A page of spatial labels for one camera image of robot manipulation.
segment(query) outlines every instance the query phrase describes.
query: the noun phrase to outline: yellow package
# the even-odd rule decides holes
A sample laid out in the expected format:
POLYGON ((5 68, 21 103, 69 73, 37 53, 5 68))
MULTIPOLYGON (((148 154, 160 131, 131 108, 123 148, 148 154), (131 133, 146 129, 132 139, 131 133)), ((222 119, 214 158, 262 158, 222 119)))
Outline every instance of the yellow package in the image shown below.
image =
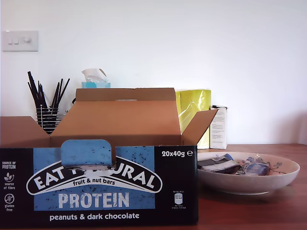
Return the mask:
MULTIPOLYGON (((186 90, 176 92, 177 110, 181 132, 188 126, 196 112, 209 110, 211 106, 210 90, 186 90)), ((208 149, 210 146, 209 129, 197 144, 199 149, 208 149)))

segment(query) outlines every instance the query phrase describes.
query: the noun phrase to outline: ceramic bowl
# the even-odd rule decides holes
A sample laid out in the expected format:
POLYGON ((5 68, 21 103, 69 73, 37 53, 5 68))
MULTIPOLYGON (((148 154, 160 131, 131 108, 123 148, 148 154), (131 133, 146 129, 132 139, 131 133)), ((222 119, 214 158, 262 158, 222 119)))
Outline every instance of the ceramic bowl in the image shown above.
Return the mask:
POLYGON ((237 162, 246 160, 255 162, 268 161, 270 162, 270 173, 266 176, 244 176, 198 170, 200 183, 226 193, 260 195, 287 186, 296 178, 300 170, 300 166, 289 159, 247 152, 198 153, 197 161, 223 156, 226 153, 230 154, 237 162))

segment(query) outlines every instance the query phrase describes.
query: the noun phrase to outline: blue tissue box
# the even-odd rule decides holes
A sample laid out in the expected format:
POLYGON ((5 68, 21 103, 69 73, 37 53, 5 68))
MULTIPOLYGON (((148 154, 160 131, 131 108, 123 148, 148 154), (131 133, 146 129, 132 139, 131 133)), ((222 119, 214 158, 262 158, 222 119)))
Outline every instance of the blue tissue box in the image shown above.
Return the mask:
POLYGON ((111 88, 110 82, 82 82, 82 88, 92 89, 92 88, 111 88))

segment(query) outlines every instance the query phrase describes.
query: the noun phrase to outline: light switch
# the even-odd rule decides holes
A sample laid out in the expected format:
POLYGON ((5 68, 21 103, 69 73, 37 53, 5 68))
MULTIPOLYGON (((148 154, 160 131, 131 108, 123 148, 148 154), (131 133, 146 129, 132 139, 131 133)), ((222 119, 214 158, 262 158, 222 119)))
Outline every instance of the light switch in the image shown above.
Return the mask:
POLYGON ((13 38, 13 42, 14 42, 15 45, 18 45, 18 43, 19 43, 18 37, 13 38))
POLYGON ((3 52, 37 52, 38 31, 2 31, 3 52))

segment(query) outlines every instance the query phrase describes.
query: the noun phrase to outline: wooden tabletop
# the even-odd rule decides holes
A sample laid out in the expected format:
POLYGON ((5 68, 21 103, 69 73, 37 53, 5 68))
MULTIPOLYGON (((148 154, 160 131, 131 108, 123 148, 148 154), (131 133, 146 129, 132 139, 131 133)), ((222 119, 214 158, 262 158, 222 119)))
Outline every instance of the wooden tabletop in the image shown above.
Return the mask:
MULTIPOLYGON (((200 150, 199 152, 222 151, 200 150)), ((231 195, 200 188, 196 226, 107 228, 110 230, 307 230, 307 145, 229 145, 223 151, 278 155, 301 170, 285 188, 264 195, 231 195)))

